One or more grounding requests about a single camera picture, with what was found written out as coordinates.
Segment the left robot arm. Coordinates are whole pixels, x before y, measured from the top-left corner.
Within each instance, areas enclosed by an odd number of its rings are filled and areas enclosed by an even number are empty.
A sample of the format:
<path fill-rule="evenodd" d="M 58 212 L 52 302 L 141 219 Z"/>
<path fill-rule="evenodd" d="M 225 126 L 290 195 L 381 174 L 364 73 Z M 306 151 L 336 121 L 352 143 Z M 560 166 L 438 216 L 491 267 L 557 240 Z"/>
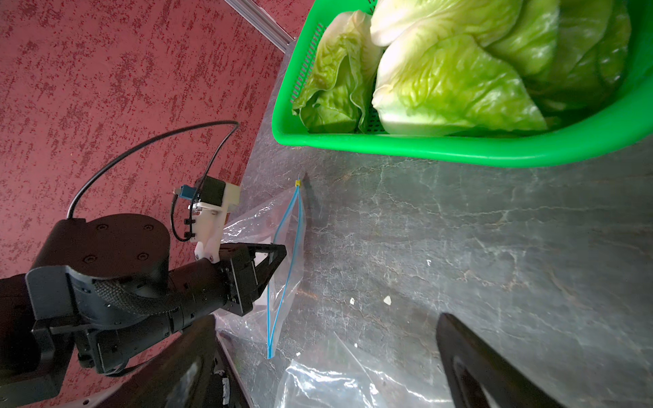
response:
<path fill-rule="evenodd" d="M 217 261 L 171 269 L 169 251 L 167 228 L 142 214 L 59 221 L 32 268 L 1 282 L 2 406 L 57 396 L 72 358 L 117 377 L 216 310 L 247 315 L 287 255 L 228 243 Z"/>

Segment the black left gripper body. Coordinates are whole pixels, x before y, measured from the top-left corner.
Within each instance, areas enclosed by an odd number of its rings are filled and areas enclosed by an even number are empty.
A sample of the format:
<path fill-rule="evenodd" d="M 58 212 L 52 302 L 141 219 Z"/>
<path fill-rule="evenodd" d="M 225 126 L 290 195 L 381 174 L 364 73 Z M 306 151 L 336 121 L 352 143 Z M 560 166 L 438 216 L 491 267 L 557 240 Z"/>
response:
<path fill-rule="evenodd" d="M 197 260 L 173 270 L 171 288 L 180 294 L 180 305 L 168 314 L 171 330 L 185 330 L 194 321 L 224 309 L 232 290 L 250 293 L 259 289 L 260 278 L 244 250 L 217 263 Z"/>

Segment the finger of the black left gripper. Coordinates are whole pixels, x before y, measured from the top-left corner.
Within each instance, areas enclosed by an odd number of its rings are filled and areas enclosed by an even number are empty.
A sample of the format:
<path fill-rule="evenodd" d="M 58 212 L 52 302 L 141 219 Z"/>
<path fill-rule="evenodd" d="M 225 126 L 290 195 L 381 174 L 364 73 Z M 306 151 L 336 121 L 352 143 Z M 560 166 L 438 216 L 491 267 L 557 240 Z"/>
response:
<path fill-rule="evenodd" d="M 219 250 L 220 259 L 236 255 L 238 250 L 244 250 L 251 258 L 258 278 L 271 278 L 287 256 L 287 248 L 283 244 L 226 243 Z M 257 254 L 265 255 L 265 258 L 258 263 L 254 260 Z"/>
<path fill-rule="evenodd" d="M 253 292 L 244 293 L 232 290 L 224 305 L 224 310 L 235 316 L 245 316 L 253 311 L 255 304 L 265 296 L 267 288 L 255 289 Z"/>

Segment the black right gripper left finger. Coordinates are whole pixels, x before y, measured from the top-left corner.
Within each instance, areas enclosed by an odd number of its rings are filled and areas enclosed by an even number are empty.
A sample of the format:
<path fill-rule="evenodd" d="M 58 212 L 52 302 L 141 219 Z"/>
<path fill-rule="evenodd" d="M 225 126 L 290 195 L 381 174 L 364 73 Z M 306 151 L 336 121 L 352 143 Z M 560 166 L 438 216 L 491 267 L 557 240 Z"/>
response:
<path fill-rule="evenodd" d="M 134 374 L 98 407 L 238 407 L 240 377 L 211 314 Z"/>

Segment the clear zipper bag blue seal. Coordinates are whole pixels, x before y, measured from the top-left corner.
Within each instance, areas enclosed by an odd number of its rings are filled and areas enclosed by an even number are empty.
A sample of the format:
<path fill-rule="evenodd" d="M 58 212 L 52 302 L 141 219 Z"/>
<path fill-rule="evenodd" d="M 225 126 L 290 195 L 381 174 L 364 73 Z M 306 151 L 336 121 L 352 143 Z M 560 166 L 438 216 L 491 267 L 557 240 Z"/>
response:
<path fill-rule="evenodd" d="M 284 321 L 304 278 L 306 226 L 304 186 L 297 180 L 291 189 L 245 212 L 224 228 L 224 243 L 277 244 L 287 250 L 250 313 L 243 317 L 222 309 L 214 313 L 220 331 L 265 345 L 267 359 L 275 356 Z"/>

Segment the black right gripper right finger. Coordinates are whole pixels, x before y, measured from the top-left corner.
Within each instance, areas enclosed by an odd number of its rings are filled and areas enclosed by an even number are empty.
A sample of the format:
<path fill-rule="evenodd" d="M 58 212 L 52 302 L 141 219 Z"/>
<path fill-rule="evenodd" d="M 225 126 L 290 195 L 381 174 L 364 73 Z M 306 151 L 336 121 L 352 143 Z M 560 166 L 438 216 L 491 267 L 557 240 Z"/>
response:
<path fill-rule="evenodd" d="M 561 406 L 454 314 L 440 315 L 435 338 L 454 406 Z"/>

